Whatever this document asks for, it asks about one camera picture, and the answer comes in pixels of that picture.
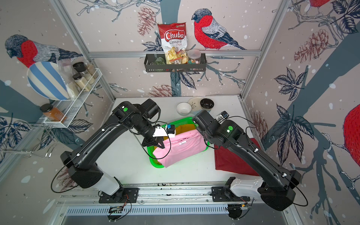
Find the green plastic basket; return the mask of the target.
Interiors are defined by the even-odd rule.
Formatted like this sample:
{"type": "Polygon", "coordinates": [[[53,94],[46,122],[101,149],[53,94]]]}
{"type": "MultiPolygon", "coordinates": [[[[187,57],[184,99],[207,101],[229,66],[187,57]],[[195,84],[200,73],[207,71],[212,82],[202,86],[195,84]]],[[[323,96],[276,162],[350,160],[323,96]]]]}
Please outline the green plastic basket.
{"type": "Polygon", "coordinates": [[[192,117],[170,122],[170,124],[176,127],[176,136],[170,139],[165,137],[165,148],[159,149],[154,146],[147,148],[149,160],[155,168],[169,167],[208,149],[192,117]]]}

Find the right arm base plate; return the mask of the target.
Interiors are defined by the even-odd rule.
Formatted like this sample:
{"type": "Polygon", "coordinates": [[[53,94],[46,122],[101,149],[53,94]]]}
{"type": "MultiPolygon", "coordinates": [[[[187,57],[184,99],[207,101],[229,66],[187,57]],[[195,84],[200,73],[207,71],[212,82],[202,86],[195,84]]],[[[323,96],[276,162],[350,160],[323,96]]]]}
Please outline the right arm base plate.
{"type": "Polygon", "coordinates": [[[249,202],[250,197],[236,196],[228,187],[212,187],[211,196],[214,202],[249,202]]]}

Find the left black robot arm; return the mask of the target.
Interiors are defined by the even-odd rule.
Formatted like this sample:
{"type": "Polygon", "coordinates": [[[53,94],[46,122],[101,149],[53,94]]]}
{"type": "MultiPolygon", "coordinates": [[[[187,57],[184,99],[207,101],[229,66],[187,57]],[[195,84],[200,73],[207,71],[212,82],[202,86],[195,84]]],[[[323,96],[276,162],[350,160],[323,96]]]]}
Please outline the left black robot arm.
{"type": "Polygon", "coordinates": [[[143,137],[143,148],[163,148],[163,138],[154,137],[155,126],[150,121],[160,115],[159,106],[151,99],[142,104],[129,101],[120,103],[112,111],[105,124],[78,149],[61,154],[70,178],[82,188],[95,187],[111,197],[122,197],[123,187],[115,178],[103,172],[96,161],[101,154],[123,133],[135,129],[143,137]]]}

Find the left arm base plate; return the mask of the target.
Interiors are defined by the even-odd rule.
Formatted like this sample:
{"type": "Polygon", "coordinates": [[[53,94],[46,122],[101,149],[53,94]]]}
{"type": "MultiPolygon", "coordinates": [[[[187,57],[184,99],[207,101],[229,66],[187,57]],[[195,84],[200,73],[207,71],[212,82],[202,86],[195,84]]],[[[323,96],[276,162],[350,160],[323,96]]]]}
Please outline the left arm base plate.
{"type": "Polygon", "coordinates": [[[109,203],[125,203],[126,201],[130,203],[136,203],[139,188],[131,187],[131,188],[120,188],[116,193],[112,196],[106,194],[105,192],[101,192],[99,194],[99,203],[100,204],[109,204],[109,203]]]}

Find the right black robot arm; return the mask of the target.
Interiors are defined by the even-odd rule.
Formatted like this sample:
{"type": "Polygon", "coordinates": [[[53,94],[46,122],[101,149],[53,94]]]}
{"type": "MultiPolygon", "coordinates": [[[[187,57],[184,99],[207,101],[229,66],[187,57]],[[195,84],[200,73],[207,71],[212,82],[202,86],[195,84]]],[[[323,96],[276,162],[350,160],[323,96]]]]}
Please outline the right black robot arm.
{"type": "Polygon", "coordinates": [[[256,148],[245,130],[232,120],[220,123],[207,111],[201,111],[193,121],[205,141],[233,152],[262,177],[263,184],[257,191],[268,206],[283,211],[294,204],[296,193],[293,189],[301,177],[298,171],[285,169],[256,148]]]}

